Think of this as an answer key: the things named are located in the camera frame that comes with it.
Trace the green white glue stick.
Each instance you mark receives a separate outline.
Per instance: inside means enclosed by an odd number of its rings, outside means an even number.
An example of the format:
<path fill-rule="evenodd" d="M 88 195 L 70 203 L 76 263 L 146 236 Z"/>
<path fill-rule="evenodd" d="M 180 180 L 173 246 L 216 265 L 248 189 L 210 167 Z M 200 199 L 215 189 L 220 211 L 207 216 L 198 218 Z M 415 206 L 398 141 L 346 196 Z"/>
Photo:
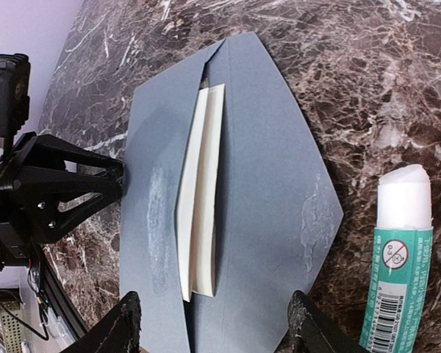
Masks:
<path fill-rule="evenodd" d="M 379 178 L 367 306 L 359 343 L 369 352 L 411 352 L 431 265 L 431 183 L 423 166 Z"/>

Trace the white letter paper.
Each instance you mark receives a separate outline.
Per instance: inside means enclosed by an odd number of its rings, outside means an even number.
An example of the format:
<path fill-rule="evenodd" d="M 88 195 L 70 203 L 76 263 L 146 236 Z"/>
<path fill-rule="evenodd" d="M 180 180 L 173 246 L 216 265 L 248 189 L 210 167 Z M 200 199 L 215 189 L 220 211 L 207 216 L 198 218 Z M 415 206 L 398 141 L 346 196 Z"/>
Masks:
<path fill-rule="evenodd" d="M 215 295 L 215 199 L 225 85 L 198 92 L 176 206 L 182 298 Z"/>

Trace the grey blue envelope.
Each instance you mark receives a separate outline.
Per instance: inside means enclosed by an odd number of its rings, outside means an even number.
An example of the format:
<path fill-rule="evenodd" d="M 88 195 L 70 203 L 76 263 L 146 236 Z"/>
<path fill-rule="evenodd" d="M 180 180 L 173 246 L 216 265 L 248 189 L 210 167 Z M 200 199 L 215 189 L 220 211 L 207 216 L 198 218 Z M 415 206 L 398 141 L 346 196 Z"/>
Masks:
<path fill-rule="evenodd" d="M 216 293 L 184 303 L 176 201 L 202 79 L 225 87 Z M 134 91 L 124 186 L 120 288 L 140 297 L 140 345 L 273 352 L 290 297 L 312 287 L 343 212 L 295 97 L 256 34 L 220 40 Z"/>

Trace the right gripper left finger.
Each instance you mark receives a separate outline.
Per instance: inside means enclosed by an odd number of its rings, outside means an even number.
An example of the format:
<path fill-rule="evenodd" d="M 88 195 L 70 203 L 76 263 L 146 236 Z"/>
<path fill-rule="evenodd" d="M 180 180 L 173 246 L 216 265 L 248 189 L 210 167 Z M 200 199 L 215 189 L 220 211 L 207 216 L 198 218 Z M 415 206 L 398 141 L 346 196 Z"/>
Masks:
<path fill-rule="evenodd" d="M 62 353 L 138 353 L 141 316 L 139 296 L 129 291 L 89 333 Z"/>

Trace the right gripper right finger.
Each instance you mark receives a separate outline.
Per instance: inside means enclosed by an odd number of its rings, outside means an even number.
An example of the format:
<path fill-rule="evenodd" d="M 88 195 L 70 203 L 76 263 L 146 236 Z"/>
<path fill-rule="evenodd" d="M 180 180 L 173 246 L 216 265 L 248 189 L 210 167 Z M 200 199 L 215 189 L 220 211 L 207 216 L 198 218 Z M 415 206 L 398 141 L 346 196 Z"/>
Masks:
<path fill-rule="evenodd" d="M 301 290 L 296 290 L 287 308 L 288 334 L 293 352 L 358 352 L 352 341 Z"/>

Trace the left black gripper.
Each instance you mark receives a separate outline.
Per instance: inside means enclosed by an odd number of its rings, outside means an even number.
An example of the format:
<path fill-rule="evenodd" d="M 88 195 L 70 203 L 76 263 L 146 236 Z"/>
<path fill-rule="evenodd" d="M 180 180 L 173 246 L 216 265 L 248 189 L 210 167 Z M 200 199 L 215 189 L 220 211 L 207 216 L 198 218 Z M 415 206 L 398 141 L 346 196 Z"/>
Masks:
<path fill-rule="evenodd" d="M 99 168 L 66 170 L 67 162 Z M 0 181 L 0 271 L 28 266 L 32 242 L 56 243 L 123 195 L 123 163 L 53 135 L 25 134 Z"/>

